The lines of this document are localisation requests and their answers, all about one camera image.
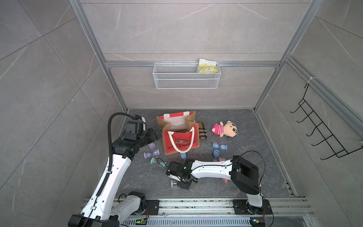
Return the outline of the purple hourglass front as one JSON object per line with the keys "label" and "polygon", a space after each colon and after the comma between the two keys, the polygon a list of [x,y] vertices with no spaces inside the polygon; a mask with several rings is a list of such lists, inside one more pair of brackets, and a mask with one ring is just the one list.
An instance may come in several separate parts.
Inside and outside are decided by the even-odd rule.
{"label": "purple hourglass front", "polygon": [[176,180],[171,180],[171,188],[175,188],[178,186],[178,181]]}

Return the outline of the red burlap canvas bag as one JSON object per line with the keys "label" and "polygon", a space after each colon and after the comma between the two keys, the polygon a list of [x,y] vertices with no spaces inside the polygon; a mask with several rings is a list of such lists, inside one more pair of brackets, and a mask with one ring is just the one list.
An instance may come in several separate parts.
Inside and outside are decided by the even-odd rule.
{"label": "red burlap canvas bag", "polygon": [[163,137],[165,155],[187,153],[200,147],[199,124],[196,112],[168,113],[157,117]]}

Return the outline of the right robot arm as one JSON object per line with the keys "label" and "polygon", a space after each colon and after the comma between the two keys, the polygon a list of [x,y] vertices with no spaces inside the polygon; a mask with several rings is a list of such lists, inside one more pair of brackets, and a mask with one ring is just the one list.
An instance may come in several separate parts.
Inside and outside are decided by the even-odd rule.
{"label": "right robot arm", "polygon": [[220,178],[230,180],[247,195],[246,201],[234,201],[233,205],[238,214],[272,215],[269,201],[263,197],[259,168],[242,155],[218,162],[186,160],[184,163],[171,162],[166,175],[177,182],[177,186],[188,190],[192,182],[200,178]]}

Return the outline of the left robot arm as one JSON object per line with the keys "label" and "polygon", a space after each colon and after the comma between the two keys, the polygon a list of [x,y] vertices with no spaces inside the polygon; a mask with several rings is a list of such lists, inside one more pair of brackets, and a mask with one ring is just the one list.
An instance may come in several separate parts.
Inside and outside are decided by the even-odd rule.
{"label": "left robot arm", "polygon": [[[111,125],[118,115],[129,117],[130,121],[123,135],[113,141]],[[117,112],[108,120],[107,137],[109,158],[106,168],[87,205],[80,214],[71,216],[70,227],[120,227],[131,214],[143,213],[146,209],[143,193],[131,192],[115,207],[113,201],[135,155],[141,147],[161,139],[161,131],[148,128],[145,118],[140,115]]]}

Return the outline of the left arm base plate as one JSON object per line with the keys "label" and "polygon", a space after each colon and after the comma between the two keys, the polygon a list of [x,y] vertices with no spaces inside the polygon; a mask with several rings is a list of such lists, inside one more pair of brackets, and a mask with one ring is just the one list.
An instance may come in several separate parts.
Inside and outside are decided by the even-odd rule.
{"label": "left arm base plate", "polygon": [[160,208],[160,200],[146,200],[142,202],[139,210],[130,215],[158,215]]}

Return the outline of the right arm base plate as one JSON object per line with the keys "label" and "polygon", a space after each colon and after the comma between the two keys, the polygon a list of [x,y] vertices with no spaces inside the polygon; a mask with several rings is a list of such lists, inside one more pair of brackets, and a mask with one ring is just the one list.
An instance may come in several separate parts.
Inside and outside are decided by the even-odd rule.
{"label": "right arm base plate", "polygon": [[273,211],[268,200],[262,199],[262,207],[252,206],[248,200],[232,200],[236,215],[272,215]]}

